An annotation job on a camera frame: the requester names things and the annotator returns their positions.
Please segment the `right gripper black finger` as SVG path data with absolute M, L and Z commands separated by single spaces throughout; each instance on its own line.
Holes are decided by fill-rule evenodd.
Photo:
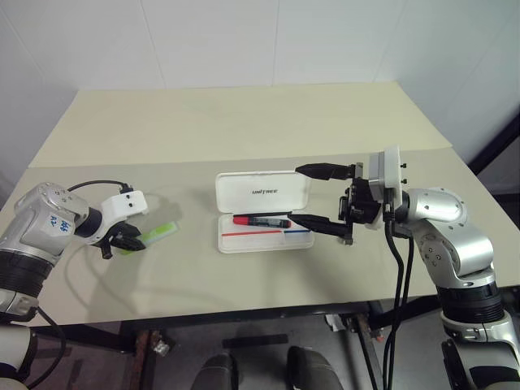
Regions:
M 354 177 L 354 165 L 309 163 L 296 167 L 295 172 L 316 180 L 348 180 Z
M 288 218 L 312 232 L 339 237 L 345 245 L 352 244 L 352 224 L 332 222 L 329 218 L 314 214 L 288 214 Z

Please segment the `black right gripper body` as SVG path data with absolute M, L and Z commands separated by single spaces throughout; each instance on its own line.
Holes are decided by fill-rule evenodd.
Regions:
M 366 225 L 370 229 L 378 229 L 383 223 L 382 203 L 376 201 L 371 192 L 369 180 L 364 179 L 363 164 L 357 162 L 347 166 L 347 179 L 350 186 L 340 197 L 338 219 L 346 227 L 346 232 L 340 234 L 345 245 L 353 244 L 353 225 Z

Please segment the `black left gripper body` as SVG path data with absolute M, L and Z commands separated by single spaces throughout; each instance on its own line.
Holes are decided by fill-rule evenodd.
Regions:
M 106 235 L 97 243 L 97 247 L 101 250 L 101 255 L 103 259 L 111 259 L 112 254 L 112 245 L 111 240 L 115 236 L 120 236 L 120 228 L 123 225 L 128 225 L 125 222 L 116 223 L 114 226 L 110 227 L 106 233 Z

